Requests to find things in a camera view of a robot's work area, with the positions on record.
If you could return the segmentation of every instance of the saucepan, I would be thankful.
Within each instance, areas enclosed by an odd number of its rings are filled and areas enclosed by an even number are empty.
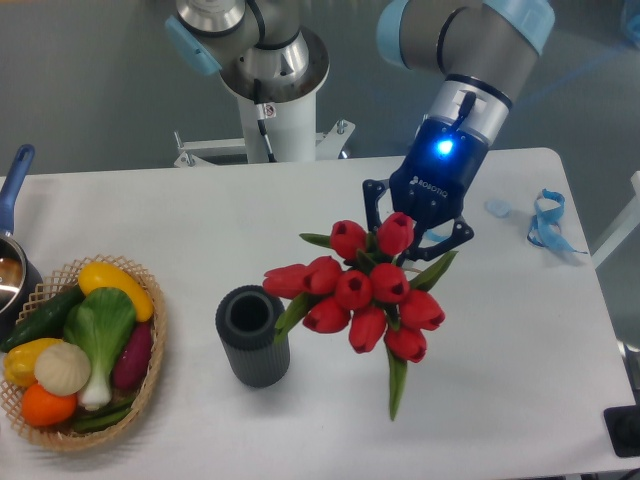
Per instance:
[[[22,306],[42,277],[13,236],[18,192],[29,171],[35,149],[22,145],[0,190],[0,342],[11,332]]]

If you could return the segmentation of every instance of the pan handle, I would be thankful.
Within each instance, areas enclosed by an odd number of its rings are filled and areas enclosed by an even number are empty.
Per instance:
[[[35,153],[33,145],[22,145],[11,164],[11,169],[0,190],[0,233],[13,234],[13,211],[16,199]]]

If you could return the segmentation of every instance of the black vase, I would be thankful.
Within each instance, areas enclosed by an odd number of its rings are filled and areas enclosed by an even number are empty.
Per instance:
[[[233,373],[245,385],[262,388],[280,380],[289,368],[289,339],[273,343],[284,306],[257,285],[236,288],[216,311],[216,329]]]

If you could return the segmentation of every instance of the clear plastic item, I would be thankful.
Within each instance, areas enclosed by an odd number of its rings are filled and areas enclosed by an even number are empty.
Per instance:
[[[626,0],[620,17],[622,33],[640,48],[640,0]]]

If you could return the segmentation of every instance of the robotic arm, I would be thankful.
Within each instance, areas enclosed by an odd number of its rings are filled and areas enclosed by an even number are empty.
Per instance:
[[[220,72],[236,97],[249,163],[313,161],[316,91],[329,57],[300,25],[299,0],[176,0],[176,7],[167,34],[191,67]]]
[[[305,96],[312,109],[247,128],[252,157],[313,159],[314,93],[329,68],[322,42],[301,28],[298,0],[176,0],[166,28],[183,58],[205,75],[222,70],[239,104],[276,102],[281,112]],[[388,180],[363,184],[369,230],[380,226],[378,202],[415,220],[415,240],[401,261],[431,260],[473,238],[462,216],[464,196],[509,115],[553,28],[547,0],[393,0],[378,24],[382,56],[409,69],[445,75],[413,146]],[[251,109],[247,117],[253,115]],[[311,114],[312,121],[301,121]],[[266,149],[257,146],[264,139]],[[424,233],[453,220],[451,236],[421,247]]]
[[[378,46],[387,61],[446,75],[400,168],[389,180],[363,184],[370,230],[380,225],[377,205],[387,189],[393,209],[416,221],[414,244],[401,260],[431,260],[473,238],[464,196],[554,20],[547,0],[395,0],[382,14]],[[450,220],[447,240],[420,247],[426,230]]]

